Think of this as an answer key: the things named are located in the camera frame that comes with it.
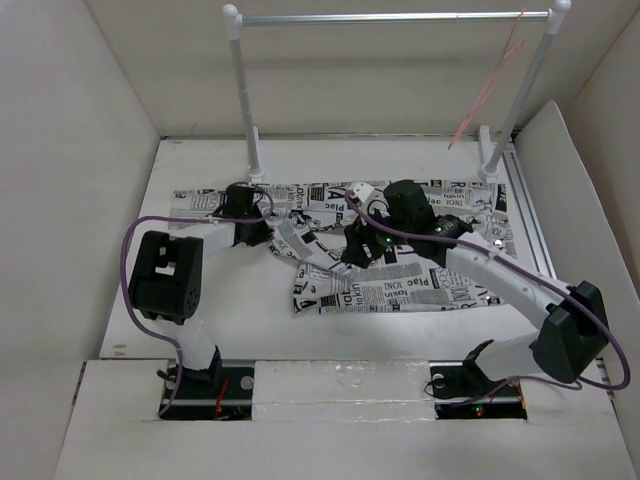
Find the newspaper print trousers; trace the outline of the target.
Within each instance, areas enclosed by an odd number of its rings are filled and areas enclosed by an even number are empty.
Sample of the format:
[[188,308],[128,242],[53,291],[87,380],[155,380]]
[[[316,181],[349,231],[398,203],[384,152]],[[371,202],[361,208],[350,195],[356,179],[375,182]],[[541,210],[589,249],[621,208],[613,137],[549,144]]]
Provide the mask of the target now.
[[[468,222],[486,240],[499,240],[512,257],[516,247],[504,183],[415,180],[436,215]],[[275,201],[267,243],[275,257],[298,263],[292,302],[296,314],[446,311],[505,303],[474,281],[419,257],[409,246],[391,246],[366,269],[340,261],[344,227],[356,220],[344,193],[350,182],[264,185]],[[224,189],[176,190],[170,216],[204,218],[223,203]]]

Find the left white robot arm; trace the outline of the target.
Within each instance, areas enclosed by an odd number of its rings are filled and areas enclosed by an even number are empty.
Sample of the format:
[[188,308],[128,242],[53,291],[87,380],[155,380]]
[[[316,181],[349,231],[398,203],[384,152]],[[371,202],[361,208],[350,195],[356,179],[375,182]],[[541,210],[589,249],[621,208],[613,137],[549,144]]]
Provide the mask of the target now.
[[[220,350],[197,313],[204,260],[239,244],[253,247],[267,242],[272,236],[267,220],[274,210],[274,200],[264,188],[236,182],[226,188],[211,213],[201,217],[146,216],[127,230],[120,260],[125,308],[140,331],[174,348],[176,366],[161,377],[176,388],[186,384],[208,397],[222,387]],[[146,231],[128,273],[131,241],[144,222],[165,222],[184,230],[178,235]]]

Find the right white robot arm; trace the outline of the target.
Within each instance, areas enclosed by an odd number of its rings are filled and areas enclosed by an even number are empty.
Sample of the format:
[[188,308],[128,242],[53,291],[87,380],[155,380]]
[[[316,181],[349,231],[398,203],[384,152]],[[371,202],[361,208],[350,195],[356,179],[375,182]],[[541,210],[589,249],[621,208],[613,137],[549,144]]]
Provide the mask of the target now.
[[462,369],[471,392],[483,394],[508,377],[536,373],[572,384],[608,345],[604,300],[595,285],[571,285],[528,269],[468,222],[436,215],[416,182],[401,180],[383,190],[354,182],[345,199],[358,218],[345,229],[343,262],[366,268],[389,247],[406,244],[418,256],[486,288],[535,328],[533,334],[475,347]]

